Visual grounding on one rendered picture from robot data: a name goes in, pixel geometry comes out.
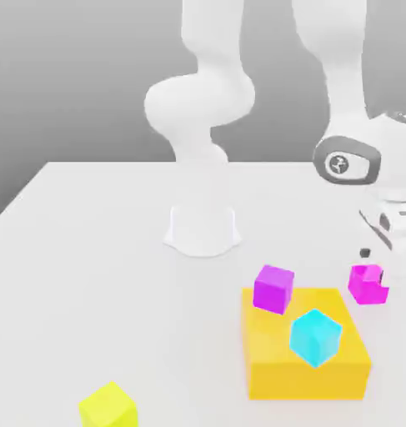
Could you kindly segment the large yellow box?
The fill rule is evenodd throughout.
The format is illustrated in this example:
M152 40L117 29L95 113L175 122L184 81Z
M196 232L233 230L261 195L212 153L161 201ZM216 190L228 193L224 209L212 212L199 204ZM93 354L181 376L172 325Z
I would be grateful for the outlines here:
M253 306L253 290L242 289L243 356L250 399L357 400L365 394L371 359L337 289L296 288L286 313ZM332 332L334 349L318 367L303 356L301 345L290 344L294 324L317 309L342 327Z

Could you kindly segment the small lime yellow cube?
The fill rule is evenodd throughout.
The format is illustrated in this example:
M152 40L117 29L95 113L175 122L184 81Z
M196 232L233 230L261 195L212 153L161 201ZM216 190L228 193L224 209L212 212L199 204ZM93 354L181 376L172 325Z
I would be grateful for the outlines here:
M83 427L138 427L134 401L113 381L78 405Z

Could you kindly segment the small magenta cube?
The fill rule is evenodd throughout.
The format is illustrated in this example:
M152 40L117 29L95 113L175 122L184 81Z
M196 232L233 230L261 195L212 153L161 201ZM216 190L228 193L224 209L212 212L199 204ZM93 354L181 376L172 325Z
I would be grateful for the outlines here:
M356 264L352 266L348 280L348 290L360 305L385 304L389 287L365 282L364 272L367 265L377 264Z

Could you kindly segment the small purple cube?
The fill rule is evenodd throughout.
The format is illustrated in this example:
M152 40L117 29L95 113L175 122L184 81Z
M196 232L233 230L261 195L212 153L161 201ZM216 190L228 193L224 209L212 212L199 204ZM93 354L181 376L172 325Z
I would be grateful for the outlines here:
M253 286L253 306L283 315L293 294L294 272L265 264Z

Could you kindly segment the small cyan cube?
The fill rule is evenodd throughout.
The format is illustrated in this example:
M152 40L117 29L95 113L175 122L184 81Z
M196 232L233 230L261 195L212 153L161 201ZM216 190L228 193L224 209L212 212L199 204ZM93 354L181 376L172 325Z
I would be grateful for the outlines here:
M311 309L292 322L289 348L318 368L338 353L342 332L341 324L318 309Z

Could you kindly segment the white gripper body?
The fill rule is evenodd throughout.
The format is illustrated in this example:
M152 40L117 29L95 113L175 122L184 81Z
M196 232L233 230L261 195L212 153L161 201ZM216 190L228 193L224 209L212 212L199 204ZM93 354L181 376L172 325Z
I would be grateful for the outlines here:
M378 264L385 267L391 260L392 223L383 212L358 211L358 258L362 264Z

